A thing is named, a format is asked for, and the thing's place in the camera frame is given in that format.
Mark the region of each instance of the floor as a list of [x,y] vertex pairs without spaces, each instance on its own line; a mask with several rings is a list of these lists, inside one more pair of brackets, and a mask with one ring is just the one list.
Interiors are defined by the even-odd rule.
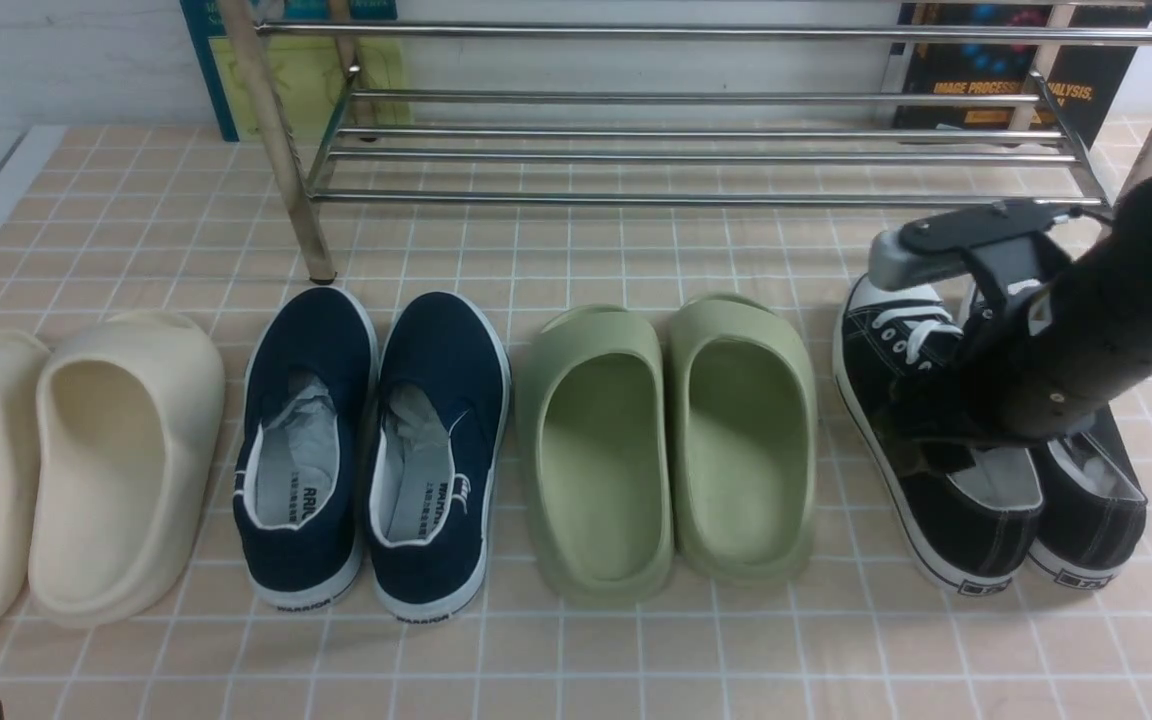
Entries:
[[[1115,118],[1098,159],[1123,177],[1146,124]],[[524,190],[1070,192],[1069,177],[1013,169],[349,168],[340,183]],[[400,626],[370,578],[326,614],[253,601],[228,495],[238,380],[257,334],[308,287],[259,146],[210,129],[76,128],[0,229],[0,328],[55,344],[132,306],[189,314],[229,377],[195,558],[141,617],[73,632],[22,601],[0,623],[0,698],[12,720],[750,720],[1152,717],[1152,507],[1146,540],[1097,594],[1024,570],[987,600],[938,592],[905,554],[867,448],[828,381],[828,340],[867,243],[914,215],[325,209],[343,287],[381,325],[423,291],[484,306],[515,363],[545,320],[620,302],[662,320],[696,293],[748,293],[809,341],[820,382],[817,538],[788,588],[718,588],[681,562],[653,601],[567,609],[535,570],[517,448],[506,444],[488,584],[445,626]],[[1086,247],[1089,220],[1061,228]],[[948,286],[947,295],[963,290]],[[1152,500],[1152,382],[1115,404]]]

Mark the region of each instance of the black sneaker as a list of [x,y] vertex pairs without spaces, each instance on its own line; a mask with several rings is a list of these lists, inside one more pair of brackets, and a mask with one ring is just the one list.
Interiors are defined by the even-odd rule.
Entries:
[[329,606],[358,577],[357,437],[376,355],[362,304],[317,287],[279,310],[248,362],[234,521],[252,588],[275,609]]
[[[1001,592],[1038,530],[1043,493],[1028,452],[909,444],[872,420],[901,378],[948,364],[963,340],[929,286],[881,291],[862,276],[833,338],[833,373],[847,411],[873,452],[914,559],[941,588]],[[900,469],[892,457],[902,457]]]
[[407,623],[438,623],[483,588],[509,361],[470,301],[422,295],[394,320],[380,370],[369,501],[376,596]]
[[[958,318],[978,323],[984,298],[968,293]],[[1066,588],[1100,589],[1117,577],[1144,536],[1149,500],[1123,446],[1114,411],[1102,407],[1087,432],[1029,452],[1046,506],[1029,560]]]

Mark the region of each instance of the book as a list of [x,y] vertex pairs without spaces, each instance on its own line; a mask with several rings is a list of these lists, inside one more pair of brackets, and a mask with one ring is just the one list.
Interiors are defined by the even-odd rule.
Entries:
[[[252,0],[252,6],[259,0]],[[326,20],[326,0],[283,0],[280,18]],[[238,78],[236,60],[215,0],[180,0],[189,37],[198,55],[198,67],[206,83],[215,123],[226,141],[258,141],[260,128]],[[397,18],[396,0],[349,0],[349,14],[359,20]],[[364,69],[364,85],[376,90],[407,88],[402,50],[397,40],[365,37],[357,41]],[[332,37],[273,36],[266,44],[270,68],[293,137],[317,142],[324,134],[342,88],[340,61]],[[372,104],[378,124],[411,123],[411,109],[404,103]]]
[[[1051,9],[1051,5],[918,3],[914,14],[902,18],[916,26],[1046,26]],[[1144,28],[1149,15],[1130,6],[1079,5],[1070,26]],[[1024,86],[1036,51],[1026,45],[918,44],[908,59],[902,90],[911,94],[1015,94]],[[1135,47],[1068,46],[1056,54],[1047,85],[1085,145],[1091,146],[1100,135],[1134,58]],[[901,106],[892,126],[1002,129],[1010,122],[1010,108]],[[1033,128],[1055,127],[1055,122],[1049,111],[1039,108]]]

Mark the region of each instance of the metal shoe rack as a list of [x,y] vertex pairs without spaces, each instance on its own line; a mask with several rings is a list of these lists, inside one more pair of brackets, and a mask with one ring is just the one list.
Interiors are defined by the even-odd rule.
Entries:
[[[1023,3],[1026,0],[1002,0]],[[321,202],[402,202],[402,204],[463,204],[515,206],[617,206],[619,209],[952,209],[998,197],[969,195],[681,195],[681,194],[551,194],[551,192],[433,192],[412,190],[344,190],[329,185],[335,164],[357,160],[385,162],[522,162],[522,164],[677,164],[677,165],[1021,165],[1021,167],[1067,168],[1079,195],[1043,197],[1046,202],[1112,210],[1114,197],[1097,177],[1087,159],[1087,147],[1070,127],[1056,97],[1047,86],[1046,74],[1064,45],[1152,46],[1149,28],[1069,28],[1075,5],[1143,6],[1152,18],[1152,0],[1068,0],[1053,10],[1047,26],[687,26],[685,24],[558,24],[558,23],[465,23],[465,22],[357,22],[348,18],[348,0],[329,0],[335,22],[289,22],[280,15],[282,3],[251,0],[218,0],[225,31],[233,41],[238,73],[259,120],[262,141],[270,152],[275,182],[283,196],[291,227],[301,245],[312,281],[329,283],[335,278],[324,242],[316,205]],[[297,154],[291,128],[275,91],[265,38],[274,35],[333,36],[338,38],[343,88],[319,151],[305,173]],[[442,37],[475,40],[541,38],[553,41],[949,41],[950,44],[1037,45],[1038,53],[1020,94],[805,94],[805,92],[552,92],[479,90],[369,90],[353,37]],[[471,103],[471,104],[563,104],[563,105],[972,105],[1013,108],[1010,129],[1005,131],[893,131],[892,129],[653,129],[621,127],[488,127],[488,126],[380,126],[369,122],[369,103]],[[1056,129],[1034,131],[1030,122],[1036,108],[1049,109]],[[358,138],[367,138],[362,146]],[[425,141],[675,141],[740,142],[842,141],[889,142],[892,151],[613,151],[613,150],[485,150],[438,147],[387,147],[384,138]],[[925,147],[897,151],[895,143],[918,143]],[[1000,151],[947,150],[955,146],[1028,146]],[[1152,131],[1149,132],[1124,188],[1152,174]]]

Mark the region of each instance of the robotic arm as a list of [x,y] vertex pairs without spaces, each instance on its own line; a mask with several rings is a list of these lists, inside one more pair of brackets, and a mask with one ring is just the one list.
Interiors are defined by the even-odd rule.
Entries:
[[1032,447],[1087,427],[1152,376],[1152,179],[1075,262],[1047,232],[1084,214],[1002,200],[874,241],[869,274],[882,290],[970,273],[986,304],[946,370],[893,388],[888,427],[914,442]]

